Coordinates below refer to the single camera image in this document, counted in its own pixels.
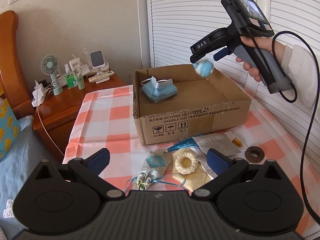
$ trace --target hand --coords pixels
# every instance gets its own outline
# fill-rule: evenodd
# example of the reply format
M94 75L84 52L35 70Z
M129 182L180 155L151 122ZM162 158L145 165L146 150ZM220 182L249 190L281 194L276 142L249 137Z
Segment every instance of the hand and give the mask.
M262 37L255 37L254 39L257 42L257 45L259 46L260 49L266 49L272 54L272 39L262 38ZM255 48L255 45L250 37L241 36L241 41L245 45ZM276 53L277 60L279 61L280 64L283 59L284 50L285 50L285 46L280 42L275 41L275 53ZM243 60L240 59L239 57L236 57L236 62L243 62ZM260 71L257 68L252 68L249 62L244 62L243 68L245 71L249 73L250 76L254 78L255 81L257 82L261 81Z

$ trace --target bed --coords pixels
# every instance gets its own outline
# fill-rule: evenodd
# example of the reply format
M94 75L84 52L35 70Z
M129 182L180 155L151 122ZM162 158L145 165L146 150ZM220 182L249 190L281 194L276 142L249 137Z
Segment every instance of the bed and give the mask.
M54 161L32 129L35 110L18 59L17 28L18 16L14 11L0 14L0 86L21 126L17 140L0 161L0 239L3 232L8 240L21 231L11 212L17 193L41 159Z

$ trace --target display screen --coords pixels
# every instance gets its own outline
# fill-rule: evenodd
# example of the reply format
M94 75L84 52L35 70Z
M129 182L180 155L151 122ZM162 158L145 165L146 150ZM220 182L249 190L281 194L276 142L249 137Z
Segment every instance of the display screen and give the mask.
M257 4L251 0L240 0L244 8L247 10L248 14L251 17L254 17L258 20L266 21L266 18L263 16L262 12L259 10Z
M97 66L101 66L104 64L101 50L91 52L90 58L91 58L91 62L92 62L92 67L97 67Z

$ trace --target white shutter door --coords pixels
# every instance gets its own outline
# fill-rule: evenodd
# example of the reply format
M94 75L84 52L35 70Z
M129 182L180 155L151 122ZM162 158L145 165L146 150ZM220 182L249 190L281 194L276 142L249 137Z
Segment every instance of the white shutter door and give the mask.
M231 20L221 0L151 0L155 67L190 64L190 46ZM213 59L212 52L207 58ZM221 72L244 86L247 78L234 55L215 63Z
M299 34L320 55L320 0L271 0L270 24L275 32L289 30ZM277 39L291 47L305 45L290 35ZM270 111L302 148L311 113L299 102L287 103L279 94L270 95L259 83L256 99ZM308 159L320 172L320 124L314 121L308 142Z

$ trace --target cream hair scrunchie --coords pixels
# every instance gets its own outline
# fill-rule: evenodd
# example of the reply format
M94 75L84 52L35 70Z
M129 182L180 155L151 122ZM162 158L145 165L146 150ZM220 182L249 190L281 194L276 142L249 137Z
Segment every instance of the cream hair scrunchie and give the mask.
M191 152L183 152L181 153L177 158L176 161L174 163L174 165L176 166L176 169L178 172L180 172L181 174L190 174L192 172L194 172L196 170L196 168L198 167L199 162L196 160L195 158L195 154L191 153ZM189 159L191 161L191 165L187 168L183 167L182 165L182 161L183 159Z

